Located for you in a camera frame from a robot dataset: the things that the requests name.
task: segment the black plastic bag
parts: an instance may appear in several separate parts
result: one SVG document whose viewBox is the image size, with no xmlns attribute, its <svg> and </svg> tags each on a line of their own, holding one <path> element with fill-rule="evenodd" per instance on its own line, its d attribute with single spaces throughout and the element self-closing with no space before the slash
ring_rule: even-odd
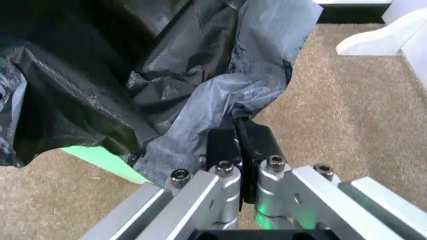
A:
<svg viewBox="0 0 427 240">
<path fill-rule="evenodd" d="M 81 145 L 157 183 L 195 172 L 224 115 L 254 114 L 285 90 L 320 13 L 311 0 L 8 1 L 0 165 Z"/>
</svg>

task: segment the green light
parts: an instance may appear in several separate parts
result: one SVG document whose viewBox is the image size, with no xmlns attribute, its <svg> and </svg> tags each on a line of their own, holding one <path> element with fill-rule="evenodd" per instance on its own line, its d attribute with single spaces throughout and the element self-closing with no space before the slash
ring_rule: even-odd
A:
<svg viewBox="0 0 427 240">
<path fill-rule="evenodd" d="M 255 215 L 255 222 L 256 224 L 258 224 L 258 226 L 260 226 L 265 230 L 273 229 L 273 224 L 270 222 L 270 220 L 266 216 L 262 214 L 258 213 Z"/>
</svg>

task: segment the black panel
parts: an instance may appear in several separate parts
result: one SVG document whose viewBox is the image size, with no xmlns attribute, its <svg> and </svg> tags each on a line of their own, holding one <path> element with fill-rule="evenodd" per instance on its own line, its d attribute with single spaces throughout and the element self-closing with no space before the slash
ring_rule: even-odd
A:
<svg viewBox="0 0 427 240">
<path fill-rule="evenodd" d="M 190 240 L 338 240 L 330 230 L 196 230 Z"/>
<path fill-rule="evenodd" d="M 390 4 L 321 4 L 318 24 L 383 24 Z"/>
</svg>

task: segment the crumpled plastic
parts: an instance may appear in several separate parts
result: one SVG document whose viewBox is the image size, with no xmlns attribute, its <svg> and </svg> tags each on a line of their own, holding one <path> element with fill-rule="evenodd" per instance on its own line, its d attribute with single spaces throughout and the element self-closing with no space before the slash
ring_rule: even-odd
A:
<svg viewBox="0 0 427 240">
<path fill-rule="evenodd" d="M 16 0 L 0 9 L 0 165 L 103 146 L 162 184 L 281 94 L 311 0 Z"/>
<path fill-rule="evenodd" d="M 148 144 L 134 169 L 162 184 L 171 172 L 199 169 L 207 135 L 242 109 L 248 116 L 276 99 L 322 8 L 311 0 L 247 0 L 239 11 L 229 74 L 199 85 L 168 131 Z"/>
</svg>

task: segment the beige carpet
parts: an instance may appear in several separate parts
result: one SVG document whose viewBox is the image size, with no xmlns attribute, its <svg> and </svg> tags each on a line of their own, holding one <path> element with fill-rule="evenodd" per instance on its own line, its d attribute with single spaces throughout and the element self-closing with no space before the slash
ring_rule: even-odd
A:
<svg viewBox="0 0 427 240">
<path fill-rule="evenodd" d="M 293 167 L 371 176 L 427 211 L 427 94 L 403 57 L 337 56 L 380 25 L 318 25 L 287 91 L 257 117 Z M 0 239 L 76 239 L 138 188 L 62 151 L 0 168 Z M 255 227 L 245 206 L 242 228 Z"/>
</svg>

